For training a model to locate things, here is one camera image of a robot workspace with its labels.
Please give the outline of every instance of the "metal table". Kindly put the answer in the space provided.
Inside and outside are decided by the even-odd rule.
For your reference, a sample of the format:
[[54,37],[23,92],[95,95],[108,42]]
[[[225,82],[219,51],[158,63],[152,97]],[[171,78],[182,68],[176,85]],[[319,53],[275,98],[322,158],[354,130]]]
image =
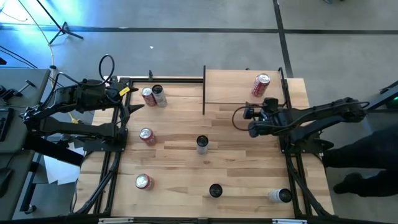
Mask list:
[[[27,130],[21,119],[16,117],[25,111],[25,107],[36,105],[44,92],[50,70],[48,69],[1,69],[0,84],[7,89],[20,89],[25,85],[25,80],[31,81],[36,88],[29,86],[22,97],[13,97],[9,100],[14,108],[14,119],[4,142],[0,142],[0,167],[6,166],[11,156],[22,149]],[[26,150],[17,152],[10,162],[9,167],[14,170],[7,193],[0,198],[0,220],[10,220],[16,209],[21,190],[24,186],[34,151]]]

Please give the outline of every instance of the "wire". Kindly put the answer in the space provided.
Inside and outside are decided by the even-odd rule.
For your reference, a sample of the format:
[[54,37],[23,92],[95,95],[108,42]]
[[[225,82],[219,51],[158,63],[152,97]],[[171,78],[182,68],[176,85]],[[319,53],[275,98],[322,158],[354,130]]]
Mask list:
[[236,129],[238,129],[240,131],[250,131],[250,130],[252,130],[254,127],[251,127],[249,129],[238,128],[236,126],[235,120],[234,120],[235,114],[236,114],[236,112],[238,112],[239,110],[241,110],[243,108],[260,108],[260,107],[261,107],[260,105],[251,105],[251,106],[241,106],[240,108],[236,109],[234,114],[232,115],[232,125],[234,126],[234,128],[236,128]]
[[[102,68],[101,67],[102,67],[102,63],[103,63],[104,59],[107,58],[107,57],[109,57],[111,59],[111,61],[112,61],[112,69],[111,69],[111,73],[109,73],[108,77],[105,79],[104,76],[102,75]],[[112,78],[113,72],[114,72],[114,59],[113,59],[112,55],[106,54],[106,55],[102,56],[102,58],[101,58],[101,60],[99,61],[99,64],[98,64],[98,73],[99,73],[99,76],[101,77],[101,79],[103,81],[101,83],[93,84],[93,85],[87,85],[86,84],[86,86],[95,87],[95,86],[104,85],[105,83],[109,83],[109,80]]]
[[4,15],[10,17],[11,19],[15,19],[15,20],[17,20],[17,21],[19,21],[19,22],[26,22],[26,21],[27,21],[27,18],[26,18],[25,20],[20,20],[20,19],[17,19],[17,18],[15,18],[15,17],[13,17],[13,16],[10,16],[9,14],[5,13],[3,10],[2,10],[1,12],[2,12]]
[[67,74],[65,74],[65,73],[63,73],[63,72],[58,72],[57,75],[55,76],[55,80],[54,80],[54,83],[53,83],[53,85],[52,85],[51,91],[50,91],[48,97],[45,99],[45,101],[44,101],[44,103],[43,103],[42,105],[46,105],[46,104],[49,102],[51,96],[54,94],[56,84],[58,83],[58,77],[59,77],[60,75],[63,75],[64,77],[67,77],[69,80],[73,81],[74,83],[77,83],[78,85],[81,85],[81,83],[79,83],[78,81],[74,80],[74,79],[73,79],[72,77],[70,77],[69,75],[67,75]]
[[[52,77],[49,77],[49,80],[50,80],[51,82],[55,82],[55,80],[54,80]],[[57,85],[58,87],[63,87],[63,85],[61,85],[61,83],[56,83],[56,85]]]
[[[51,65],[52,65],[52,66],[55,66],[55,62],[54,62],[54,53],[53,53],[53,51],[52,51],[52,47],[51,47],[51,45],[50,45],[50,42],[49,42],[48,38],[45,36],[45,34],[44,34],[42,28],[38,25],[38,23],[37,23],[36,20],[33,18],[33,16],[32,16],[32,15],[30,14],[30,12],[26,9],[26,7],[23,5],[23,3],[21,2],[21,0],[18,0],[18,1],[19,1],[19,4],[21,4],[21,6],[22,6],[22,7],[25,9],[25,11],[28,13],[28,15],[30,16],[30,18],[32,18],[32,20],[33,20],[33,22],[36,24],[37,28],[39,28],[39,30],[40,30],[41,33],[43,34],[43,36],[44,36],[44,38],[45,38],[45,41],[47,42],[47,45],[48,45],[48,47],[50,48],[50,51],[51,51]],[[55,72],[55,69],[51,68],[51,76],[52,76],[53,79],[54,79],[54,72]],[[74,117],[72,116],[71,112],[68,112],[68,114],[69,114],[69,117],[70,117],[72,123],[77,124],[77,123],[78,123],[78,119],[74,118]]]
[[7,48],[5,48],[5,47],[3,47],[1,45],[0,45],[0,48],[2,48],[3,50],[8,51],[9,53],[14,54],[15,56],[17,56],[17,57],[19,57],[19,58],[21,58],[23,60],[25,60],[27,63],[29,63],[31,65],[31,67],[37,68],[32,62],[28,61],[27,59],[25,59],[24,57],[20,56],[19,54],[15,53],[15,52],[13,52],[11,50],[8,50]]
[[365,105],[365,106],[362,106],[362,108],[365,108],[365,107],[367,107],[367,106],[370,105],[370,102],[363,102],[363,103],[366,103],[366,105]]
[[[93,153],[93,151],[86,151],[86,154],[85,154],[85,156],[83,157],[83,160],[81,161],[80,167],[81,167],[81,165],[83,165],[83,162],[87,159],[87,157],[88,157],[91,153]],[[73,211],[74,211],[74,209],[75,209],[75,206],[76,206],[76,202],[77,202],[77,181],[78,181],[78,178],[77,178],[76,181],[75,181],[75,194],[74,194],[74,197],[72,198],[72,200],[70,201],[70,205],[69,205],[69,212],[70,212],[70,213],[73,213]]]
[[5,51],[3,51],[3,50],[0,50],[0,52],[3,52],[3,53],[5,53],[5,54],[10,55],[10,56],[13,57],[14,59],[16,59],[16,60],[18,60],[18,61],[20,61],[20,62],[22,62],[22,63],[24,63],[24,64],[26,64],[26,65],[28,65],[28,66],[30,66],[31,68],[35,68],[35,67],[32,67],[31,65],[29,65],[28,63],[24,62],[23,60],[19,60],[18,58],[16,58],[15,56],[13,56],[13,55],[10,54],[10,53],[7,53],[7,52],[5,52]]

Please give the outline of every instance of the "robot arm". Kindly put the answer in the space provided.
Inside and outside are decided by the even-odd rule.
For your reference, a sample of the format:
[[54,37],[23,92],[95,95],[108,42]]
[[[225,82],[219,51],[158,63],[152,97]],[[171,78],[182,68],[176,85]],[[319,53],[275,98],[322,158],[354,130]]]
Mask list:
[[[255,138],[260,135],[285,136],[295,134],[296,139],[305,138],[339,122],[357,123],[366,116],[361,107],[364,102],[344,98],[325,105],[314,106],[304,110],[278,107],[278,99],[265,98],[260,112],[255,113],[253,105],[247,104],[244,119],[254,119],[248,125],[249,135]],[[303,123],[314,121],[306,126]]]
[[105,110],[119,108],[121,125],[124,126],[130,114],[144,105],[123,106],[123,95],[137,91],[137,88],[119,83],[117,77],[112,77],[109,86],[99,80],[83,80],[72,86],[66,86],[51,92],[44,103],[33,108],[27,108],[23,114],[23,121],[29,131],[41,136],[55,133],[82,134],[96,138],[114,139],[118,133],[115,124],[107,123],[100,126],[87,124],[72,124],[59,122],[50,117],[61,112],[76,110],[80,113],[91,110]]

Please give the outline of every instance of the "soda can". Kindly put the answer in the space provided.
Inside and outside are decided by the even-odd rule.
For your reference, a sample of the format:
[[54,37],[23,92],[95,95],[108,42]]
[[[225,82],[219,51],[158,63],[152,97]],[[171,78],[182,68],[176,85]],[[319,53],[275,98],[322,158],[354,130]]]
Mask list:
[[209,193],[212,197],[218,198],[223,194],[223,188],[220,184],[212,184],[209,188]]
[[152,93],[152,89],[150,87],[145,87],[142,89],[142,97],[145,100],[145,103],[148,106],[155,106],[156,100],[154,94]]
[[154,146],[156,145],[156,137],[154,132],[150,128],[142,128],[139,131],[139,137],[148,145]]
[[161,85],[154,85],[154,87],[152,87],[152,92],[154,94],[157,106],[166,107],[167,100],[166,100],[166,95],[164,94],[163,91],[163,87]]
[[288,189],[271,190],[268,193],[268,200],[276,203],[289,203],[292,200],[292,193]]
[[271,78],[267,74],[260,74],[256,77],[256,81],[254,81],[253,89],[251,90],[251,94],[255,97],[260,97],[266,91],[268,85],[271,82]]
[[150,190],[154,186],[154,180],[146,174],[140,174],[136,178],[136,187],[141,190]]
[[199,154],[206,154],[208,143],[209,143],[209,139],[206,136],[199,136],[197,138],[197,152]]

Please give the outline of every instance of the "wooden table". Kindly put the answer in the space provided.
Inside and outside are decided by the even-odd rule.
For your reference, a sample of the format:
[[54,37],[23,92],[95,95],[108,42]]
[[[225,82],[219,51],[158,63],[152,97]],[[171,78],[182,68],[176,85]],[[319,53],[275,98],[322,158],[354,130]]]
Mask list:
[[[270,190],[289,188],[285,158],[277,138],[250,138],[247,132],[238,131],[231,124],[233,111],[244,101],[250,101],[247,97],[250,97],[254,77],[262,72],[271,76],[272,88],[265,95],[280,98],[282,90],[276,72],[207,70],[205,115],[201,111],[201,83],[162,83],[167,107],[145,106],[134,112],[127,124],[129,139],[119,167],[112,216],[294,217],[291,202],[271,203],[267,199]],[[225,79],[233,86],[226,86]],[[288,83],[293,107],[308,107],[304,80],[291,78]],[[152,85],[134,84],[140,90]],[[131,98],[131,104],[139,103],[144,103],[140,91]],[[237,113],[236,124],[245,127],[248,121],[241,115],[242,112]],[[108,123],[111,117],[112,110],[96,111],[93,124]],[[139,130],[144,127],[154,130],[155,146],[146,146],[140,140]],[[195,150],[195,140],[201,134],[210,140],[205,155]],[[75,210],[98,185],[103,156],[103,152],[95,152],[82,165]],[[311,154],[303,154],[303,164],[309,189],[324,208],[333,213],[322,164]],[[142,173],[154,179],[151,191],[135,187],[135,179]],[[212,198],[208,193],[214,183],[223,187],[220,198]],[[300,190],[298,195],[304,212]]]

